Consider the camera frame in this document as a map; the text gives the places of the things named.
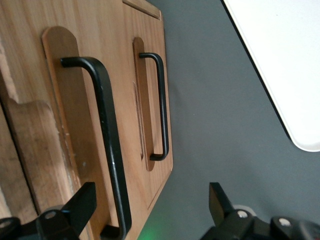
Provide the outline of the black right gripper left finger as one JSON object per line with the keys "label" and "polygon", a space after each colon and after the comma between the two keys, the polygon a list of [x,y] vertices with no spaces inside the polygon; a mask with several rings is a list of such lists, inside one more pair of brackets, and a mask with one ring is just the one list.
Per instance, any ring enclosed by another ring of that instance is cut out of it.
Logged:
{"label": "black right gripper left finger", "polygon": [[45,211],[22,224],[17,217],[0,220],[2,240],[78,240],[97,207],[96,186],[86,182],[61,209]]}

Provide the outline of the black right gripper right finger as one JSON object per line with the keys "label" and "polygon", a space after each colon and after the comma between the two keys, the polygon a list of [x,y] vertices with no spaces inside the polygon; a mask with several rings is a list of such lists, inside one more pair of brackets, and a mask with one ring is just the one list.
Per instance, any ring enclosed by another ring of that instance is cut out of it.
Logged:
{"label": "black right gripper right finger", "polygon": [[209,184],[209,210],[214,226],[202,240],[318,240],[320,225],[287,216],[264,222],[243,208],[232,205],[218,182]]}

